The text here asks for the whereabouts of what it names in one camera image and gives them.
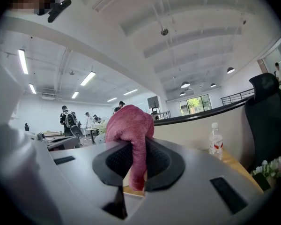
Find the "person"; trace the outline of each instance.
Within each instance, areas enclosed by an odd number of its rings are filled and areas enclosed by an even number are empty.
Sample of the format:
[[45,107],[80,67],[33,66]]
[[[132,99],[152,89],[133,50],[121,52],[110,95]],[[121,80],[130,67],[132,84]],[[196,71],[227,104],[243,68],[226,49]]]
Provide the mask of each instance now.
[[88,127],[88,125],[93,123],[93,121],[92,121],[92,118],[89,115],[89,112],[86,112],[84,115],[86,115],[86,126],[85,127]]
[[101,118],[97,117],[97,115],[94,115],[94,121],[98,122],[99,120],[101,120]]
[[29,132],[29,126],[27,123],[25,123],[25,131],[28,131]]
[[73,136],[71,127],[77,124],[76,114],[68,110],[67,106],[62,106],[60,124],[64,126],[65,137]]
[[125,105],[125,103],[124,103],[123,101],[120,101],[120,102],[118,103],[118,107],[116,107],[116,108],[114,109],[113,114],[116,113],[118,110],[120,110],[124,105]]
[[275,66],[276,66],[276,77],[277,77],[278,81],[280,82],[281,81],[281,68],[280,68],[278,62],[275,63]]

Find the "plastic water bottle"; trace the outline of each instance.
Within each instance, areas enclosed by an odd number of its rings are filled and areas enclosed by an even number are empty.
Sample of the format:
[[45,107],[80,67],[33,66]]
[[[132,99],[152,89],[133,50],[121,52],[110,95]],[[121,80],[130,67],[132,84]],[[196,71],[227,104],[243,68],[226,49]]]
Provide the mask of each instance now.
[[211,124],[212,132],[209,137],[209,154],[212,154],[222,159],[222,148],[223,148],[223,136],[218,129],[218,123],[214,122]]

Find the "person in white shirt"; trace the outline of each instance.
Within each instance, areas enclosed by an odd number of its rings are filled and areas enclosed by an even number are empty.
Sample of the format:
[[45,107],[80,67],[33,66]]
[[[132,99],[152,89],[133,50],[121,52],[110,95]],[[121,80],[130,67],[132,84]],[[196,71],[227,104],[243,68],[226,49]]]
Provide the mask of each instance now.
[[86,127],[88,127],[88,125],[90,126],[90,124],[93,123],[93,120],[88,112],[86,112],[85,115],[86,115]]
[[281,68],[280,68],[278,62],[275,63],[275,66],[276,66],[276,77],[277,77],[278,81],[280,82],[281,81]]

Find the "window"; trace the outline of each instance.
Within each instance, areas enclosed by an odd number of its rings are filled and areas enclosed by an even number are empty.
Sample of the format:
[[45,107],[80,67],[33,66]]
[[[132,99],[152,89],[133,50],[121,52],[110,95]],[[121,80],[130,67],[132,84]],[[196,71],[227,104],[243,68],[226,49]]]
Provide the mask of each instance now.
[[182,115],[199,113],[211,109],[209,95],[194,97],[185,101],[179,102]]

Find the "bottle cap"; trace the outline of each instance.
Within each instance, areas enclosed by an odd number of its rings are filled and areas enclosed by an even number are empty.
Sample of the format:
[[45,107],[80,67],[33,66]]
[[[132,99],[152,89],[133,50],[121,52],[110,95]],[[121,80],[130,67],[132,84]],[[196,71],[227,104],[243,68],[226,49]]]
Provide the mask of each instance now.
[[212,127],[212,129],[215,129],[215,128],[217,128],[219,125],[217,124],[217,122],[213,122],[212,124],[211,124],[211,127]]

